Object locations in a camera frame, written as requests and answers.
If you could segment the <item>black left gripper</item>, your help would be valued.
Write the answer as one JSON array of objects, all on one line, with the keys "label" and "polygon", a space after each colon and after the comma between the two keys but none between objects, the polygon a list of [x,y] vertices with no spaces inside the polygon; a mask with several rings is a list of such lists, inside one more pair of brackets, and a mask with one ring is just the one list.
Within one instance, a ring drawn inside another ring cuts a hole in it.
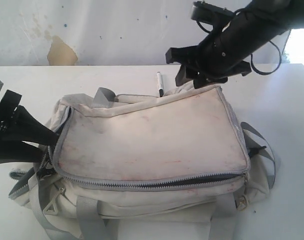
[{"label": "black left gripper", "polygon": [[53,145],[57,134],[38,122],[24,106],[22,95],[7,90],[0,101],[0,164],[39,163],[43,150],[25,142]]}]

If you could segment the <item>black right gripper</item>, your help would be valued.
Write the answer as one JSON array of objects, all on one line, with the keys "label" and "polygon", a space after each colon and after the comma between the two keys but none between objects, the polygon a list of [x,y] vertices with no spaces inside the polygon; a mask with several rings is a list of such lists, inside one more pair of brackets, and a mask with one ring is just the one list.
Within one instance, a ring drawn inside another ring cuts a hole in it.
[{"label": "black right gripper", "polygon": [[233,13],[228,24],[206,29],[208,35],[199,44],[171,47],[166,52],[167,64],[181,65],[175,77],[177,87],[193,81],[194,88],[200,89],[254,70],[253,62],[244,59],[267,42],[260,37],[267,30],[267,15],[260,9],[238,9]]}]

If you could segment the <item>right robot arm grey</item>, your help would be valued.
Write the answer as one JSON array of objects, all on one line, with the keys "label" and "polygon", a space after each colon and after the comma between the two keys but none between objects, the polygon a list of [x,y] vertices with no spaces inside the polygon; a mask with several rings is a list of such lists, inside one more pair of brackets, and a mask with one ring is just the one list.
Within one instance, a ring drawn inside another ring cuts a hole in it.
[{"label": "right robot arm grey", "polygon": [[199,26],[211,25],[212,30],[199,44],[171,47],[165,56],[167,64],[181,65],[176,86],[192,81],[199,89],[226,83],[235,75],[267,75],[244,59],[277,35],[304,29],[304,0],[253,0],[236,11],[195,1],[191,19]]}]

